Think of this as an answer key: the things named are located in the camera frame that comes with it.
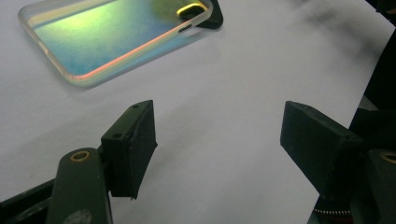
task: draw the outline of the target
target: brass screw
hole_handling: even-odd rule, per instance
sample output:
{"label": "brass screw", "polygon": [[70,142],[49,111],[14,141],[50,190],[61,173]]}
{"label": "brass screw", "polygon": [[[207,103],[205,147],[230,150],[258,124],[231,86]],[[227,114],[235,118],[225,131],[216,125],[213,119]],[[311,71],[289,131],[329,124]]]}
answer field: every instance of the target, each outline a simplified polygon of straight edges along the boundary
{"label": "brass screw", "polygon": [[396,155],[393,153],[382,153],[381,154],[382,159],[384,159],[385,161],[391,162],[396,164]]}
{"label": "brass screw", "polygon": [[79,151],[79,152],[76,152],[75,154],[73,154],[70,157],[70,160],[74,161],[74,162],[82,162],[82,161],[87,160],[89,157],[90,157],[90,152],[88,152],[88,151]]}

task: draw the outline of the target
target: phone case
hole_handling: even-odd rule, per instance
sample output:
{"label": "phone case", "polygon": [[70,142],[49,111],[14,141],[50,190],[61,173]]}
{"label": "phone case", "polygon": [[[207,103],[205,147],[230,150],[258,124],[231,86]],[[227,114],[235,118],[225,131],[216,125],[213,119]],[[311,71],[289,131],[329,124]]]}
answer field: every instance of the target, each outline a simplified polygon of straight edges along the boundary
{"label": "phone case", "polygon": [[91,86],[207,20],[210,0],[47,0],[19,12],[62,76]]}

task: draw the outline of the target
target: white surface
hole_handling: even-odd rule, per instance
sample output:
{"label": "white surface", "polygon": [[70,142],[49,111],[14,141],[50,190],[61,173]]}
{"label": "white surface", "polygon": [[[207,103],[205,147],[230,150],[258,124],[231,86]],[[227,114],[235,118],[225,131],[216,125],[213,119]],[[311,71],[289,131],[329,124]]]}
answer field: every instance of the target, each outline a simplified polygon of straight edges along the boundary
{"label": "white surface", "polygon": [[0,201],[154,100],[157,147],[115,223],[306,223],[318,194],[279,145],[285,101],[348,126],[393,27],[362,0],[219,0],[218,31],[96,88],[71,87],[0,2]]}

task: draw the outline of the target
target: camera cutout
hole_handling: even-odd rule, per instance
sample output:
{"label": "camera cutout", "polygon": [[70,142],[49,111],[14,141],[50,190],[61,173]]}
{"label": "camera cutout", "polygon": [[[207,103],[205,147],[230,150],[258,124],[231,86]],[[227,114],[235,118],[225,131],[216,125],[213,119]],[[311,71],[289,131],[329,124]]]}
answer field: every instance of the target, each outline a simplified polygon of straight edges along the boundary
{"label": "camera cutout", "polygon": [[183,21],[189,21],[203,12],[205,12],[205,8],[200,4],[190,4],[186,7],[179,9],[177,11],[177,15]]}

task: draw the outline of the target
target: transparent phone case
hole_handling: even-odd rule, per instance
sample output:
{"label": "transparent phone case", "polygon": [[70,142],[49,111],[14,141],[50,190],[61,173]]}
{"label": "transparent phone case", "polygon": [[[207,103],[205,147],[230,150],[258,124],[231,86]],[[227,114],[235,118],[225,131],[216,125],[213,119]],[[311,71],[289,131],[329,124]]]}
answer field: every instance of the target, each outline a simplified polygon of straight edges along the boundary
{"label": "transparent phone case", "polygon": [[47,0],[22,8],[19,19],[63,77],[91,86],[212,10],[210,0]]}

